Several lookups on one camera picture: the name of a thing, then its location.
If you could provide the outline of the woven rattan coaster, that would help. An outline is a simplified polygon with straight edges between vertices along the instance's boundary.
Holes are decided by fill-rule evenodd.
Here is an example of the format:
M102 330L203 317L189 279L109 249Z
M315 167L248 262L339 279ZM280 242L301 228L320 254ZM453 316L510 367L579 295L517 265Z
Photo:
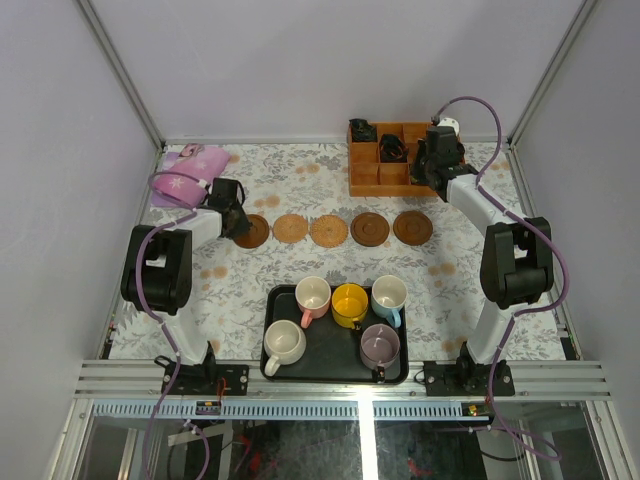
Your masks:
M335 248L348 237L349 229L344 220L336 215L322 215L311 225L313 242L323 248Z
M305 238L308 228L308 221L303 216L286 214L275 221L273 235L282 243L294 244Z

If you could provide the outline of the light blue ceramic cup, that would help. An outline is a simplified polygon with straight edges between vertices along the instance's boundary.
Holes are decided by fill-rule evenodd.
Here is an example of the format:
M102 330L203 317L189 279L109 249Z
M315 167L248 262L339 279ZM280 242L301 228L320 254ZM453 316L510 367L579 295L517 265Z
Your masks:
M394 275L379 277L371 289L371 306L374 313L385 319L394 329L402 324L401 310L408 297L405 283Z

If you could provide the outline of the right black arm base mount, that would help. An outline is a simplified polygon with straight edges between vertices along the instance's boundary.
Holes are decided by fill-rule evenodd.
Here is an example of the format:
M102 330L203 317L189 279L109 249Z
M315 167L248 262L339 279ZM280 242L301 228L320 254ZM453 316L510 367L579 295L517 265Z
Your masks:
M466 397L489 394L491 364L478 364L468 353L462 353L452 364L423 362L426 394L435 397ZM515 395L510 366L499 360L493 372L493 394L496 397Z

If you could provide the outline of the dark brown wooden coaster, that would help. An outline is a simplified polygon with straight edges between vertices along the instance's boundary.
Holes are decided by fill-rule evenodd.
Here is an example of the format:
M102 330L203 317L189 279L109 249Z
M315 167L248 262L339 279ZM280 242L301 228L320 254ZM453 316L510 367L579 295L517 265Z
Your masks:
M353 239L365 247L377 247L388 238L390 227L387 220L373 212L365 212L356 216L350 225Z

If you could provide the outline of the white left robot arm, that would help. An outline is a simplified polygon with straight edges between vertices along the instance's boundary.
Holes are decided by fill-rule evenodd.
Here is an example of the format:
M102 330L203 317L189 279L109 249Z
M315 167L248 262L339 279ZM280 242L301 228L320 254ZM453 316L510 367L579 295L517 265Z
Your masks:
M174 193L151 187L154 194L186 214L160 226L140 224L133 228L120 293L158 323L177 361L189 365L184 382L204 395L217 387L219 371L204 361L209 344L188 306L193 253L210 242L247 234L251 222L244 211L246 194L239 181L215 178L207 182L185 173L172 176L173 184L180 180L195 183L199 202L192 205Z

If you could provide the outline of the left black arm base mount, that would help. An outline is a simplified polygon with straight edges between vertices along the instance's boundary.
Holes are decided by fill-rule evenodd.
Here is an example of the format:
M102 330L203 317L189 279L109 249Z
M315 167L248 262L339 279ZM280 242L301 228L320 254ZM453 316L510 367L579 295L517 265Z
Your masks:
M159 355L154 364L164 370L162 392L168 395L227 397L247 394L250 367L218 363L212 350L206 353L201 364L181 366L172 384L170 381L177 363Z

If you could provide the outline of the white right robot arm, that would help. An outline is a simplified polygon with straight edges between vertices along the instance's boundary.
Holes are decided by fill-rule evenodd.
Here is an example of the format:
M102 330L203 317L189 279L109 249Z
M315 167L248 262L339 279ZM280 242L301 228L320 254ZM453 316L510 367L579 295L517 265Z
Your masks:
M474 395L491 383L486 364L504 345L506 316L521 304L537 302L553 286L553 253L551 226L545 218L513 213L476 184L478 171L463 162L465 149L458 133L456 120L436 118L418 141L410 179L462 212L484 237L480 283L485 303L466 343L470 361L455 372L458 387Z

